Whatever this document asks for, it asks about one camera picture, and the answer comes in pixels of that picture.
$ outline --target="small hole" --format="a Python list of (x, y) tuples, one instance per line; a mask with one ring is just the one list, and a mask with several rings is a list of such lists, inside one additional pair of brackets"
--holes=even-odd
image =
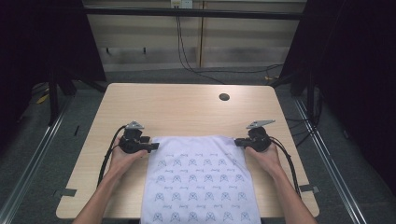
[(227, 94), (227, 93), (222, 93), (222, 94), (219, 95), (219, 98), (222, 101), (228, 101), (228, 100), (230, 100), (230, 95)]

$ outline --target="gray carpet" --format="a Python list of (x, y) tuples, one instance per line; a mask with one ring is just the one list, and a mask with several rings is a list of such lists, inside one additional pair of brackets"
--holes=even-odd
[[(262, 68), (249, 68), (251, 71)], [(246, 68), (227, 69), (246, 71)], [(274, 77), (279, 70), (269, 71), (268, 76)], [(134, 83), (200, 83), (219, 84), (217, 81), (184, 69), (142, 71), (142, 72), (114, 72), (107, 73), (107, 85), (112, 82)], [(205, 73), (226, 84), (238, 85), (265, 85), (265, 72), (252, 74), (237, 73)], [(56, 189), (66, 186), (69, 176), (77, 161), (88, 131), (91, 127), (97, 108), (103, 94), (90, 89), (82, 83), (76, 83), (78, 92), (67, 109), (64, 121), (53, 139), (38, 173), (35, 176), (27, 194), (25, 195), (13, 223), (70, 223), (71, 220), (60, 220), (56, 217), (56, 207), (60, 201), (53, 197)], [(290, 96), (289, 85), (276, 89), (279, 102), (286, 118), (300, 119), (294, 99)], [(0, 205), (4, 204), (7, 196), (15, 187), (19, 176), (32, 157), (36, 146), (46, 131), (50, 117), (49, 101), (36, 105), (34, 95), (32, 103), (24, 114), (17, 131), (5, 154), (0, 159)], [(299, 143), (306, 135), (307, 130), (300, 121), (288, 121), (290, 131), (294, 135), (295, 143)], [(324, 104), (318, 129), (327, 144), (341, 174), (352, 194), (357, 199), (368, 223), (396, 223), (396, 202), (387, 187), (383, 184), (376, 172), (361, 156), (353, 139), (346, 139), (344, 128), (331, 110)], [(318, 186), (320, 192), (316, 199), (320, 208), (317, 217), (319, 223), (353, 223), (344, 207), (334, 183), (310, 138), (307, 138), (298, 147), (301, 159), (309, 181)], [(265, 218), (265, 223), (284, 223), (283, 218)], [(129, 220), (105, 219), (104, 223), (133, 223)]]

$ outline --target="table top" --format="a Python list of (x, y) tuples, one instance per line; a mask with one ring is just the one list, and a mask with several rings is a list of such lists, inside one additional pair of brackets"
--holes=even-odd
[[(226, 93), (228, 101), (219, 96)], [(100, 168), (116, 130), (138, 121), (145, 126), (144, 136), (225, 135), (248, 137), (246, 127), (254, 120), (275, 119), (265, 126), (277, 138), (293, 160), (299, 185), (307, 185), (304, 167), (290, 135), (282, 109), (273, 88), (264, 86), (193, 85), (193, 84), (130, 84), (108, 86), (78, 161), (67, 184), (76, 189), (74, 197), (63, 196), (56, 214), (74, 218), (96, 189)], [(107, 205), (105, 217), (140, 218), (146, 180), (147, 155), (137, 160), (124, 175)], [(282, 166), (292, 181), (289, 164), (279, 154)], [(246, 154), (246, 162), (261, 217), (282, 217), (272, 178)], [(302, 198), (314, 216), (319, 213), (312, 191)]]

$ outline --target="printed pattern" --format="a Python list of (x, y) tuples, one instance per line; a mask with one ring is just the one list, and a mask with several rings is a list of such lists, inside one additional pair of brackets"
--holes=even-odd
[(261, 223), (244, 152), (232, 138), (153, 142), (160, 148), (148, 161), (141, 223)]

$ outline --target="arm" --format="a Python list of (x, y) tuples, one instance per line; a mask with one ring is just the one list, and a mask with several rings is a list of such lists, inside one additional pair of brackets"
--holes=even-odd
[(111, 154), (110, 167), (99, 184), (95, 193), (79, 212), (73, 223), (101, 223), (111, 194), (121, 179), (122, 175), (129, 169), (131, 164), (138, 158), (147, 154), (146, 150), (137, 151), (134, 154), (127, 154), (120, 147), (115, 147)]
[(275, 144), (271, 144), (265, 152), (257, 152), (251, 147), (246, 148), (246, 152), (253, 156), (264, 169), (274, 179), (276, 193), (285, 215), (286, 223), (310, 224), (317, 223), (297, 195), (288, 177), (283, 170)]

